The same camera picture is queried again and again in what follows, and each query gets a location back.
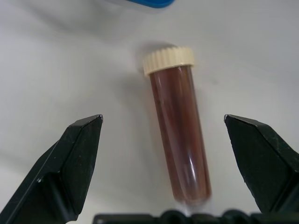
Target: cream cap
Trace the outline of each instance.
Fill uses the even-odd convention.
[[[143,60],[144,75],[168,68],[194,65],[193,51],[189,47],[171,47],[154,51]]]

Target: test tube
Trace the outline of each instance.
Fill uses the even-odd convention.
[[[191,48],[155,51],[143,60],[149,76],[174,198],[197,204],[211,195],[191,67]]]

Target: black plastic part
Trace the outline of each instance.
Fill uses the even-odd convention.
[[[103,118],[70,125],[35,163],[0,214],[0,224],[65,224],[81,213]]]
[[[151,215],[97,215],[93,224],[298,224],[298,213],[252,214],[229,210],[222,217],[195,214],[186,217],[178,211],[167,211],[160,218]]]
[[[268,125],[225,116],[236,162],[261,212],[299,211],[299,154]]]

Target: white surface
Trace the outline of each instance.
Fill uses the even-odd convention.
[[[195,211],[257,211],[223,116],[271,125],[299,148],[299,1],[0,1],[0,209],[72,122],[104,115],[78,224],[98,212],[176,208],[143,54],[188,45],[213,196]]]

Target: brown liquid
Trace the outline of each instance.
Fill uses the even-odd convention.
[[[179,202],[211,195],[190,66],[150,74],[172,191]]]

